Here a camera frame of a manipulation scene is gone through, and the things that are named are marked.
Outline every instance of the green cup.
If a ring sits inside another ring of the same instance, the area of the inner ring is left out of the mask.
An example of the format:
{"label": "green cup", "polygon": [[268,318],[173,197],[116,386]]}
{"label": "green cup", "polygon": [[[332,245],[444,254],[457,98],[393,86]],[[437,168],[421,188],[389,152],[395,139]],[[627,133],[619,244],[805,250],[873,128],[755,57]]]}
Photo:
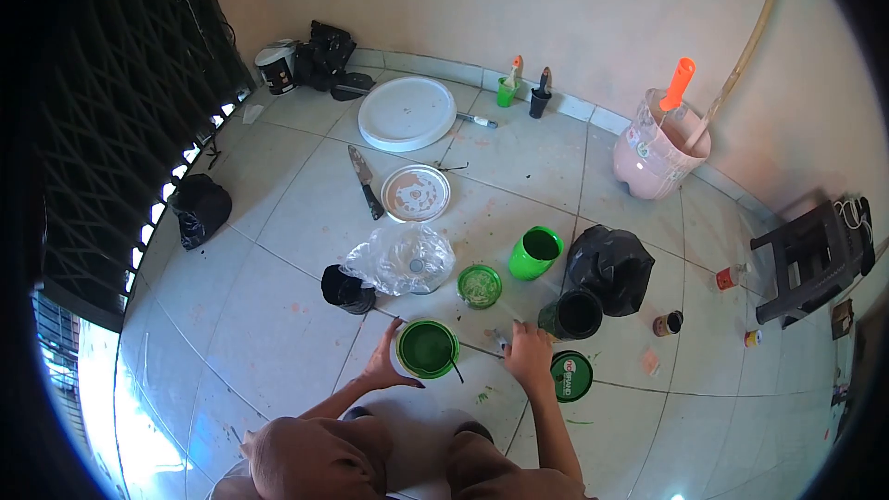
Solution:
{"label": "green cup", "polygon": [[497,88],[497,106],[502,106],[506,108],[507,106],[512,105],[512,99],[516,96],[516,91],[521,86],[518,82],[518,78],[516,78],[516,86],[515,87],[506,87],[503,85],[506,78],[500,78],[497,80],[497,83],[500,86]]}
{"label": "green cup", "polygon": [[564,243],[546,226],[535,226],[516,242],[509,258],[509,272],[520,281],[532,281],[550,267],[564,250]]}
{"label": "green cup", "polygon": [[447,375],[460,357],[460,341],[437,320],[417,319],[398,335],[394,352],[408,373],[417,378],[439,378]]}

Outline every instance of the knife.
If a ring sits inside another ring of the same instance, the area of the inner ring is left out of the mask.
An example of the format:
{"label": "knife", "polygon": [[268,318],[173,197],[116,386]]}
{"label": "knife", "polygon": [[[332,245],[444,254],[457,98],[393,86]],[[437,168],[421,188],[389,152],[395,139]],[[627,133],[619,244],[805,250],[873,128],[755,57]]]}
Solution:
{"label": "knife", "polygon": [[355,169],[355,173],[358,174],[358,181],[361,182],[361,189],[364,191],[364,198],[367,199],[367,205],[371,207],[371,216],[373,217],[373,220],[379,220],[380,217],[386,214],[386,209],[383,208],[380,200],[377,199],[377,196],[373,194],[373,190],[371,189],[373,174],[371,174],[371,170],[367,167],[367,163],[364,162],[364,159],[361,157],[361,153],[352,145],[349,146],[349,156],[352,160],[352,167]]}

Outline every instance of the orange roller handle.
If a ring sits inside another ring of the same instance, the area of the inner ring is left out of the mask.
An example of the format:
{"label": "orange roller handle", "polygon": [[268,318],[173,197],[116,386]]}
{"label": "orange roller handle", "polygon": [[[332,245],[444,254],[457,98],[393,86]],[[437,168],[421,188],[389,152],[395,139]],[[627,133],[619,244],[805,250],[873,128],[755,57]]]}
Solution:
{"label": "orange roller handle", "polygon": [[679,59],[676,71],[673,72],[673,81],[667,87],[667,96],[661,99],[660,106],[663,112],[671,111],[682,105],[682,94],[688,87],[688,82],[692,80],[692,76],[695,75],[696,69],[695,62],[691,58],[684,56]]}

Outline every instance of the wall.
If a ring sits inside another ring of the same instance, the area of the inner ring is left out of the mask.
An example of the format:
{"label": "wall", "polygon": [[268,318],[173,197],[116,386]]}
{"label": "wall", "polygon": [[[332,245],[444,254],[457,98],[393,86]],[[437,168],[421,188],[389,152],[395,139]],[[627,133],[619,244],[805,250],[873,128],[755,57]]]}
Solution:
{"label": "wall", "polygon": [[[251,64],[262,45],[306,39],[313,18],[359,46],[525,76],[629,116],[681,56],[698,65],[699,112],[732,70],[763,0],[219,0]],[[867,68],[833,0],[778,0],[748,71],[711,126],[710,162],[780,212],[817,187],[868,195],[889,235],[889,155]],[[794,212],[785,213],[793,216]]]}

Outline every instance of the hand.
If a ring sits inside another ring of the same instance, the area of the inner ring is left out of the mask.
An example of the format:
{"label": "hand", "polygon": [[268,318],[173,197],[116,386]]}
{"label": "hand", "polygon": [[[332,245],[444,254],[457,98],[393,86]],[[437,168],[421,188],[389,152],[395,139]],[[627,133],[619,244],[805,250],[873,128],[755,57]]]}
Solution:
{"label": "hand", "polygon": [[413,386],[414,388],[426,388],[416,378],[400,375],[392,367],[392,360],[389,355],[389,345],[392,343],[395,330],[401,326],[404,321],[395,319],[386,328],[386,332],[380,338],[377,349],[373,350],[371,361],[367,362],[367,366],[361,371],[356,381],[367,387],[368,391],[383,390],[390,386],[405,384],[405,386]]}
{"label": "hand", "polygon": [[513,375],[525,394],[555,394],[556,387],[550,374],[553,345],[546,330],[530,322],[512,323],[512,345],[503,349],[503,364]]}

